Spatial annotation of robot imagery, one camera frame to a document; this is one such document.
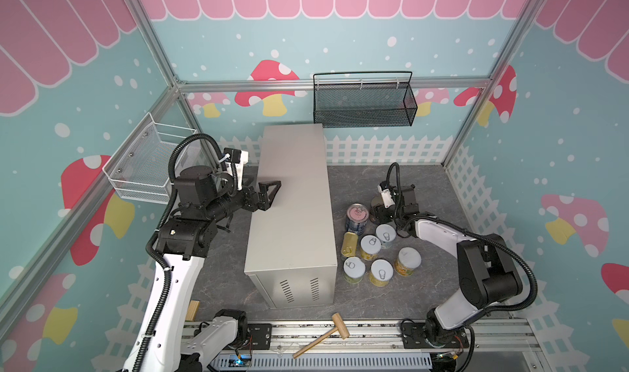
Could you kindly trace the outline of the dark blue chopped tomato can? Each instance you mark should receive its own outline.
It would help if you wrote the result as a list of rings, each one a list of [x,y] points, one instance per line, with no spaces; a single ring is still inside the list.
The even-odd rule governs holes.
[[[380,213],[383,207],[383,200],[380,196],[376,196],[370,202],[370,221],[375,225],[380,225]]]

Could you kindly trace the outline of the blue soup can pink lid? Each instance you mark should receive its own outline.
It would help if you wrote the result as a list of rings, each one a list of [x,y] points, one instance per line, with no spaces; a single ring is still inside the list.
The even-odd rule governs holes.
[[[360,203],[354,203],[347,208],[346,232],[351,232],[361,236],[365,233],[365,228],[370,219],[370,211]]]

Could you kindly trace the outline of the peach fruit can plastic lid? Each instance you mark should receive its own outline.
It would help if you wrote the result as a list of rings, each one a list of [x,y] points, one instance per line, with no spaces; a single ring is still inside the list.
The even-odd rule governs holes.
[[[422,262],[421,254],[411,247],[402,248],[395,261],[395,271],[401,276],[411,276],[420,267]]]

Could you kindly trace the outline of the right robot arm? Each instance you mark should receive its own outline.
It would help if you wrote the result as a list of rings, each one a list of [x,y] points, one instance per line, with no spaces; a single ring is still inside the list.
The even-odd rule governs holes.
[[[498,234],[476,234],[420,211],[414,185],[401,183],[399,163],[388,167],[378,193],[383,206],[374,211],[376,218],[391,222],[402,238],[427,241],[456,258],[459,288],[424,321],[430,346],[445,347],[488,314],[521,311],[536,301],[537,278],[524,259]]]

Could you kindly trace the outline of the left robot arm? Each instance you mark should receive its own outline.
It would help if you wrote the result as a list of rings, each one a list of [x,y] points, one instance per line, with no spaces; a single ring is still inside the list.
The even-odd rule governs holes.
[[[209,143],[219,167],[175,170],[180,154],[202,140]],[[182,140],[168,162],[171,195],[157,228],[146,245],[157,272],[139,334],[124,371],[203,371],[226,348],[239,353],[252,342],[243,311],[224,309],[201,325],[182,345],[183,323],[194,285],[219,231],[229,231],[234,213],[266,211],[281,188],[278,180],[258,187],[242,179],[244,153],[220,149],[207,134]]]

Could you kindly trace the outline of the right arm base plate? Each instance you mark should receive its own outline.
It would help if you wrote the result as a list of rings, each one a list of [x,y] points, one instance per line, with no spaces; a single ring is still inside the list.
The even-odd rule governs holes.
[[[404,319],[399,323],[399,330],[405,349],[452,348],[460,350],[469,347],[468,336],[463,328],[445,330],[433,321],[429,321],[427,327],[424,321]]]

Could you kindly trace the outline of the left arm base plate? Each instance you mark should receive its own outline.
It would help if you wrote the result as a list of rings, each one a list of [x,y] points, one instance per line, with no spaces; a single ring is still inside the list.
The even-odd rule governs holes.
[[[249,350],[270,350],[272,338],[272,324],[249,324],[245,339],[237,339],[234,343],[228,344],[224,350],[249,351]]]

